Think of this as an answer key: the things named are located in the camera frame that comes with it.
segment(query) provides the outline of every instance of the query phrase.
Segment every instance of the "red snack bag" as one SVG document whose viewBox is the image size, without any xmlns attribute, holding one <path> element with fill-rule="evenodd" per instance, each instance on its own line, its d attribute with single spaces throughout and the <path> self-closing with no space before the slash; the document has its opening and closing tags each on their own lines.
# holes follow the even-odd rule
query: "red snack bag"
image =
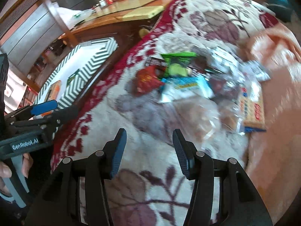
<svg viewBox="0 0 301 226">
<path fill-rule="evenodd" d="M 163 85 L 164 83 L 160 81 L 156 75 L 155 65 L 151 65 L 144 69 L 141 69 L 136 74 L 137 95 L 149 93 L 153 89 L 156 89 Z"/>
</svg>

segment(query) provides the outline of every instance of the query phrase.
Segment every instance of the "wooden table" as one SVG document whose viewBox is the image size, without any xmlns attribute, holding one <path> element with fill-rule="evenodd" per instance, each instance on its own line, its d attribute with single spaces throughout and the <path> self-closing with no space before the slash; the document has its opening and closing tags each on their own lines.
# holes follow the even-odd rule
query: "wooden table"
<svg viewBox="0 0 301 226">
<path fill-rule="evenodd" d="M 162 6 L 163 11 L 171 1 L 172 0 L 119 0 L 102 8 L 102 12 L 93 14 L 86 19 L 86 22 L 71 30 L 71 33 L 79 42 L 114 37 L 118 43 L 116 51 L 103 63 L 89 82 L 87 82 L 77 100 L 74 102 L 79 108 L 84 104 L 85 96 L 92 91 L 93 86 L 95 86 L 98 81 L 104 79 L 113 65 L 141 40 L 139 30 L 141 28 L 153 27 L 160 13 L 148 19 L 141 19 L 141 16 L 135 15 L 125 19 L 124 16 L 139 7 Z M 60 38 L 68 41 L 66 35 L 62 35 Z"/>
</svg>

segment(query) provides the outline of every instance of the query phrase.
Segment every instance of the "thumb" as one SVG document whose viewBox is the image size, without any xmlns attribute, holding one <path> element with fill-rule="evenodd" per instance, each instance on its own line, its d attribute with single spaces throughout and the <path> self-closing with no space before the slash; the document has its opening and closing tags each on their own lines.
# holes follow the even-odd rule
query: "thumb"
<svg viewBox="0 0 301 226">
<path fill-rule="evenodd" d="M 0 177 L 11 177 L 10 168 L 0 161 Z"/>
</svg>

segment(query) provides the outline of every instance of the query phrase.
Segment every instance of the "bed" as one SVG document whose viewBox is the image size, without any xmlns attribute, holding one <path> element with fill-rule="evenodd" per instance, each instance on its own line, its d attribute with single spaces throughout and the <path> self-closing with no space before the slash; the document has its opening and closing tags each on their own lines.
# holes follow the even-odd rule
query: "bed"
<svg viewBox="0 0 301 226">
<path fill-rule="evenodd" d="M 246 0 L 173 0 L 150 34 L 124 56 L 105 80 L 98 82 L 86 100 L 77 120 L 59 132 L 54 140 L 52 170 L 66 156 L 81 159 L 112 140 L 120 127 L 127 131 L 127 145 L 106 192 L 115 225 L 182 225 L 189 206 L 193 181 L 182 175 L 169 133 L 175 128 L 156 94 L 141 98 L 130 95 L 131 80 L 144 67 L 149 56 L 188 50 L 191 44 L 220 46 L 236 51 L 249 37 L 278 20 L 258 10 Z M 212 158 L 235 157 L 247 169 L 248 137 L 220 132 L 210 141 L 195 143 Z M 84 180 L 81 183 L 81 213 L 85 222 Z M 286 211 L 287 204 L 275 210 L 267 205 L 273 223 Z M 218 183 L 215 183 L 212 222 L 218 212 Z"/>
</svg>

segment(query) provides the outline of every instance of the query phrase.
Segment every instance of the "human hand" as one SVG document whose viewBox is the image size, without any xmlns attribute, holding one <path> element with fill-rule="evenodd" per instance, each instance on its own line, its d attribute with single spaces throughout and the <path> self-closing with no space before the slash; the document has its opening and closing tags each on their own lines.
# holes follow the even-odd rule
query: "human hand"
<svg viewBox="0 0 301 226">
<path fill-rule="evenodd" d="M 23 165 L 22 165 L 22 174 L 28 178 L 29 169 L 33 165 L 33 159 L 31 158 L 30 154 L 25 153 L 23 154 Z M 10 168 L 0 161 L 0 191 L 4 194 L 10 195 L 9 190 L 5 186 L 3 180 L 1 178 L 10 178 L 12 175 Z"/>
</svg>

